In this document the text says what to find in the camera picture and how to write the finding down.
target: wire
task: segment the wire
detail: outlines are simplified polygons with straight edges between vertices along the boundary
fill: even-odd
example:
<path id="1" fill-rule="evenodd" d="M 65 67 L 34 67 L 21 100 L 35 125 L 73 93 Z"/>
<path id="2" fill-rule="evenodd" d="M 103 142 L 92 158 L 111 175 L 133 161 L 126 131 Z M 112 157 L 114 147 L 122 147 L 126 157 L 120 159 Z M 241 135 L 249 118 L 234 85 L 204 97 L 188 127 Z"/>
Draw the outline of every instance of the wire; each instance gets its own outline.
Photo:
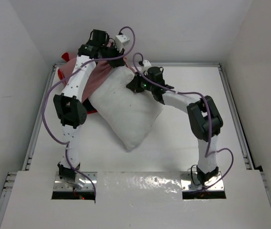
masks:
<path id="1" fill-rule="evenodd" d="M 148 81 L 149 83 L 151 83 L 151 84 L 153 84 L 153 85 L 155 85 L 155 86 L 158 86 L 158 87 L 160 87 L 160 88 L 162 88 L 163 90 L 166 90 L 166 91 L 170 91 L 170 92 L 173 92 L 173 93 L 176 93 L 176 94 L 197 94 L 197 95 L 199 95 L 201 98 L 202 98 L 202 100 L 203 100 L 203 102 L 204 102 L 204 104 L 205 104 L 205 107 L 206 107 L 206 112 L 207 112 L 207 118 L 208 118 L 208 143 L 207 143 L 207 148 L 206 148 L 206 152 L 205 152 L 205 157 L 208 157 L 208 156 L 210 156 L 211 154 L 214 154 L 214 153 L 216 153 L 216 152 L 208 152 L 209 151 L 209 148 L 210 148 L 210 146 L 211 146 L 211 134 L 212 134 L 212 126 L 211 126 L 211 111 L 210 111 L 210 108 L 209 108 L 209 106 L 208 106 L 208 103 L 207 103 L 207 101 L 206 101 L 206 99 L 205 99 L 205 97 L 201 94 L 201 93 L 199 93 L 199 92 L 178 92 L 178 91 L 175 91 L 175 90 L 173 90 L 173 89 L 169 89 L 169 88 L 167 88 L 167 87 L 164 87 L 164 86 L 162 86 L 162 85 L 159 85 L 158 83 L 155 83 L 155 82 L 153 82 L 153 81 L 151 81 L 150 79 L 148 79 L 146 76 L 144 76 L 144 74 L 138 69 L 138 67 L 136 66 L 136 64 L 135 64 L 135 56 L 136 55 L 140 55 L 141 57 L 142 57 L 142 59 L 143 59 L 143 55 L 140 53 L 140 52 L 136 52 L 136 53 L 134 53 L 134 55 L 133 55 L 133 59 L 132 59 L 132 61 L 133 61 L 133 65 L 134 65 L 134 68 L 136 69 L 136 71 L 141 75 L 141 77 L 143 77 L 146 81 Z"/>
<path id="2" fill-rule="evenodd" d="M 45 129 L 47 130 L 47 132 L 49 133 L 49 135 L 52 137 L 52 139 L 54 139 L 56 142 L 58 142 L 59 144 L 62 144 L 62 145 L 66 145 L 66 149 L 65 149 L 65 158 L 70 166 L 70 168 L 75 171 L 76 173 L 82 175 L 84 178 L 88 179 L 92 185 L 93 185 L 93 189 L 94 189 L 94 196 L 96 197 L 96 187 L 94 185 L 94 183 L 92 182 L 92 180 L 86 176 L 85 174 L 83 174 L 82 172 L 78 171 L 77 169 L 75 169 L 73 167 L 73 165 L 71 164 L 70 160 L 69 160 L 69 157 L 68 157 L 68 146 L 69 146 L 69 143 L 70 142 L 62 142 L 60 140 L 58 140 L 54 135 L 53 133 L 51 132 L 49 126 L 47 125 L 47 122 L 46 122 L 46 119 L 45 119 L 45 109 L 46 109 L 46 104 L 48 102 L 48 99 L 49 99 L 49 96 L 50 96 L 50 93 L 52 90 L 54 90 L 59 84 L 61 84 L 62 82 L 65 82 L 67 80 L 69 80 L 72 76 L 76 75 L 85 65 L 91 63 L 91 62 L 95 62 L 95 61 L 114 61 L 114 60 L 118 60 L 120 58 L 123 58 L 125 56 L 127 56 L 134 48 L 134 45 L 135 45 L 135 33 L 134 33 L 134 30 L 130 27 L 130 26 L 125 26 L 125 27 L 122 27 L 120 32 L 123 31 L 124 29 L 129 29 L 131 32 L 132 32 L 132 35 L 133 35 L 133 43 L 132 43 L 132 46 L 130 47 L 130 49 L 123 55 L 121 56 L 118 56 L 118 57 L 113 57 L 113 58 L 100 58 L 100 59 L 92 59 L 92 60 L 89 60 L 87 62 L 85 62 L 84 64 L 82 64 L 80 66 L 79 69 L 77 69 L 75 72 L 73 72 L 71 75 L 69 75 L 68 77 L 66 78 L 63 78 L 62 80 L 58 81 L 57 83 L 55 83 L 46 93 L 45 95 L 45 99 L 43 101 L 43 104 L 42 104 L 42 111 L 41 111 L 41 114 L 42 114 L 42 121 L 43 121 L 43 124 L 45 126 Z"/>
<path id="3" fill-rule="evenodd" d="M 91 182 L 91 184 L 92 184 L 92 186 L 93 186 L 93 189 L 94 189 L 94 196 L 96 197 L 96 187 L 95 187 L 93 181 L 92 181 L 87 175 L 85 175 L 84 173 L 82 173 L 82 172 L 80 172 L 79 170 L 75 169 L 75 168 L 73 167 L 72 163 L 70 162 L 70 160 L 68 159 L 68 158 L 69 158 L 68 147 L 69 147 L 69 144 L 67 144 L 67 147 L 65 148 L 65 158 L 66 158 L 66 160 L 67 160 L 67 162 L 68 162 L 70 168 L 71 168 L 74 172 L 76 172 L 76 173 L 82 175 L 84 178 L 86 178 L 88 181 Z"/>
<path id="4" fill-rule="evenodd" d="M 196 166 L 196 165 L 193 165 L 193 166 L 191 167 L 191 181 L 192 181 L 192 183 L 193 183 L 194 185 L 198 186 L 198 185 L 200 185 L 200 184 L 196 184 L 196 183 L 194 182 L 194 180 L 193 180 L 192 168 L 193 168 L 194 166 Z"/>

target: white cushion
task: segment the white cushion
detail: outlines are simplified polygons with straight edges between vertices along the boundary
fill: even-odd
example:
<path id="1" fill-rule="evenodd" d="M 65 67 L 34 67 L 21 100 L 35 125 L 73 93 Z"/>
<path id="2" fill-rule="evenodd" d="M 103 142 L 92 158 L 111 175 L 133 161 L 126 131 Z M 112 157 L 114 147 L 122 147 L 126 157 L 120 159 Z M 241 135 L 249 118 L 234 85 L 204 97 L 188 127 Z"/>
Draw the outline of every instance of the white cushion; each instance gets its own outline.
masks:
<path id="1" fill-rule="evenodd" d="M 126 85 L 134 73 L 122 66 L 113 69 L 89 101 L 111 126 L 127 149 L 139 145 L 162 111 L 151 92 L 133 93 Z"/>

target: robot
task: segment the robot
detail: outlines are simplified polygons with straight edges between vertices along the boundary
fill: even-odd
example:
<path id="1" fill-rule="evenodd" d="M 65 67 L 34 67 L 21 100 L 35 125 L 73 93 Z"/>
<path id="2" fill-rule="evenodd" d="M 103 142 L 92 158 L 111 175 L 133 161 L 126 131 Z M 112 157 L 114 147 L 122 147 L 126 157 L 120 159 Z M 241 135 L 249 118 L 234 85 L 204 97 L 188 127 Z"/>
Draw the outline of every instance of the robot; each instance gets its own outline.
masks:
<path id="1" fill-rule="evenodd" d="M 87 61 L 99 58 L 117 57 L 116 60 L 108 61 L 113 68 L 124 66 L 123 58 L 125 46 L 130 39 L 121 32 L 115 36 L 114 42 L 109 44 L 109 35 L 105 31 L 93 30 L 90 39 L 83 44 L 78 51 L 74 72 Z M 194 101 L 191 97 L 171 92 L 174 87 L 165 84 L 162 67 L 152 66 L 147 60 L 139 62 L 141 71 L 136 72 L 133 80 L 126 86 L 134 93 L 149 91 L 154 99 L 163 104 L 173 106 L 188 114 L 191 130 L 198 139 L 199 161 L 197 164 L 197 179 L 204 186 L 205 182 L 216 176 L 219 172 L 216 161 L 217 140 L 223 120 L 218 109 L 210 96 L 205 96 L 205 101 L 211 114 L 212 133 L 209 136 L 209 121 L 203 113 L 207 112 L 204 100 L 201 98 Z M 96 63 L 90 62 L 78 71 L 68 82 L 60 95 L 53 98 L 57 116 L 63 128 L 64 140 L 69 142 L 66 154 L 58 163 L 59 176 L 77 184 L 76 170 L 80 167 L 77 150 L 79 131 L 84 124 L 87 111 L 81 103 L 81 96 L 89 75 L 95 68 Z"/>

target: red cloth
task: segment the red cloth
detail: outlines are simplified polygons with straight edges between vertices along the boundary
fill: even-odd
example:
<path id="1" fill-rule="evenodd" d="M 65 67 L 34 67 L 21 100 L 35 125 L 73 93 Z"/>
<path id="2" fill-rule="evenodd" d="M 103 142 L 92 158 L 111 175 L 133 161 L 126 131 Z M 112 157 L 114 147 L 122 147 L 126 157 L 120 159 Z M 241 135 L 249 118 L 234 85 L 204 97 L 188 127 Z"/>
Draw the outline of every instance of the red cloth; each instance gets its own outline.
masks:
<path id="1" fill-rule="evenodd" d="M 71 75 L 75 67 L 75 64 L 76 64 L 76 57 L 68 61 L 64 66 L 60 67 L 58 71 L 59 78 L 63 79 L 63 77 Z M 94 91 L 97 88 L 99 88 L 100 85 L 103 84 L 103 82 L 105 82 L 111 70 L 112 70 L 112 67 L 108 64 L 107 61 L 99 61 L 97 63 L 96 67 L 94 68 L 91 75 L 89 76 L 87 84 L 83 90 L 82 100 L 81 100 L 82 103 L 87 98 L 89 98 L 94 93 Z"/>

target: purple cable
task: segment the purple cable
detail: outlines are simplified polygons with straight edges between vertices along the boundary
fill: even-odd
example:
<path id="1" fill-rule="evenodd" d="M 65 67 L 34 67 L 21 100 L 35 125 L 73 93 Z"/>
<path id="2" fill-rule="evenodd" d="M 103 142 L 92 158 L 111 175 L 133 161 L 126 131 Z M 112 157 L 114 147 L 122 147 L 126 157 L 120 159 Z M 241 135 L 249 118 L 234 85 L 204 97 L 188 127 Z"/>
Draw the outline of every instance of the purple cable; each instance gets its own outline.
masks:
<path id="1" fill-rule="evenodd" d="M 48 102 L 48 99 L 49 99 L 49 96 L 50 96 L 51 91 L 54 90 L 54 88 L 57 87 L 57 86 L 58 86 L 59 84 L 61 84 L 62 82 L 67 81 L 67 80 L 70 79 L 72 76 L 74 76 L 75 74 L 77 74 L 77 73 L 81 70 L 81 68 L 83 68 L 85 65 L 87 65 L 87 64 L 89 64 L 89 63 L 91 63 L 91 62 L 95 62 L 95 61 L 114 61 L 114 60 L 118 60 L 118 59 L 120 59 L 120 58 L 123 58 L 123 57 L 127 56 L 127 55 L 132 51 L 132 49 L 134 48 L 134 45 L 135 45 L 135 33 L 134 33 L 134 30 L 133 30 L 131 27 L 129 27 L 129 26 L 122 27 L 122 28 L 120 29 L 120 32 L 121 32 L 122 30 L 124 30 L 124 29 L 129 29 L 129 30 L 132 32 L 132 35 L 133 35 L 133 43 L 132 43 L 132 46 L 130 47 L 130 49 L 129 49 L 125 54 L 123 54 L 123 55 L 121 55 L 121 56 L 118 56 L 118 57 L 113 57 L 113 58 L 101 58 L 101 59 L 92 59 L 92 60 L 89 60 L 89 61 L 83 63 L 83 64 L 80 66 L 80 68 L 79 68 L 78 70 L 76 70 L 75 72 L 73 72 L 71 75 L 69 75 L 68 77 L 65 77 L 65 78 L 63 78 L 62 80 L 60 80 L 60 81 L 58 81 L 57 83 L 55 83 L 55 84 L 47 91 L 47 93 L 46 93 L 46 95 L 45 95 L 45 99 L 44 99 L 43 104 L 42 104 L 42 111 L 41 111 L 41 114 L 42 114 L 42 121 L 43 121 L 43 124 L 44 124 L 44 126 L 45 126 L 45 129 L 47 130 L 47 132 L 49 133 L 49 135 L 52 137 L 52 139 L 54 139 L 54 140 L 55 140 L 56 142 L 58 142 L 59 144 L 67 145 L 67 147 L 68 147 L 69 142 L 62 142 L 62 141 L 58 140 L 58 139 L 53 135 L 53 133 L 50 131 L 50 128 L 49 128 L 49 126 L 48 126 L 47 123 L 46 123 L 46 119 L 45 119 L 45 108 L 46 108 L 46 104 L 47 104 L 47 102 Z M 72 169 L 73 171 L 75 171 L 76 173 L 79 173 L 80 175 L 82 175 L 83 177 L 85 177 L 86 179 L 88 179 L 88 180 L 92 183 L 93 188 L 94 188 L 94 195 L 95 195 L 95 197 L 96 197 L 96 188 L 95 188 L 95 185 L 93 184 L 92 180 L 91 180 L 89 177 L 87 177 L 85 174 L 83 174 L 82 172 L 78 171 L 77 169 L 75 169 L 75 168 L 72 166 L 72 164 L 71 164 L 71 162 L 69 161 L 69 158 L 68 158 L 68 150 L 67 150 L 67 148 L 66 148 L 66 150 L 65 150 L 65 158 L 66 158 L 66 160 L 67 160 L 69 166 L 71 167 L 71 169 Z"/>
<path id="2" fill-rule="evenodd" d="M 79 170 L 75 169 L 73 167 L 72 163 L 70 162 L 70 160 L 68 160 L 68 158 L 69 158 L 68 147 L 69 147 L 69 144 L 67 143 L 67 146 L 65 148 L 65 158 L 67 159 L 67 162 L 68 162 L 69 166 L 71 167 L 71 169 L 74 172 L 79 173 L 80 175 L 82 175 L 84 178 L 86 178 L 87 180 L 89 180 L 91 182 L 91 184 L 93 185 L 93 189 L 94 189 L 94 196 L 96 197 L 96 187 L 95 187 L 93 181 L 87 175 L 85 175 L 84 173 L 82 173 Z"/>
<path id="3" fill-rule="evenodd" d="M 164 89 L 164 90 L 166 90 L 166 91 L 170 91 L 170 92 L 173 92 L 173 93 L 177 93 L 175 90 L 169 89 L 169 88 L 167 88 L 167 87 L 163 87 L 163 86 L 161 86 L 161 85 L 159 85 L 159 84 L 157 84 L 157 83 L 151 81 L 151 80 L 148 79 L 146 76 L 144 76 L 144 74 L 141 73 L 141 71 L 137 68 L 137 66 L 136 66 L 136 64 L 135 64 L 135 56 L 136 56 L 136 55 L 140 55 L 140 56 L 142 57 L 142 61 L 143 61 L 144 58 L 143 58 L 143 55 L 142 55 L 140 52 L 136 52 L 136 53 L 133 55 L 133 60 L 132 60 L 132 61 L 133 61 L 134 68 L 135 68 L 136 71 L 141 75 L 141 77 L 143 77 L 147 82 L 149 82 L 149 83 L 151 83 L 151 84 L 153 84 L 153 85 L 155 85 L 155 86 L 158 86 L 158 87 L 160 87 L 160 88 L 162 88 L 162 89 Z M 199 93 L 199 92 L 178 92 L 178 94 L 197 94 L 197 95 L 199 95 L 199 96 L 202 98 L 202 100 L 203 100 L 203 102 L 204 102 L 204 104 L 205 104 L 206 111 L 207 111 L 208 123 L 209 123 L 209 125 L 208 125 L 208 143 L 207 143 L 207 149 L 206 149 L 205 157 L 208 157 L 209 155 L 215 153 L 215 152 L 210 152 L 210 153 L 208 153 L 209 148 L 210 148 L 210 146 L 211 146 L 211 133 L 212 133 L 212 129 L 211 129 L 211 111 L 210 111 L 210 108 L 208 107 L 208 103 L 207 103 L 205 97 L 204 97 L 201 93 Z"/>

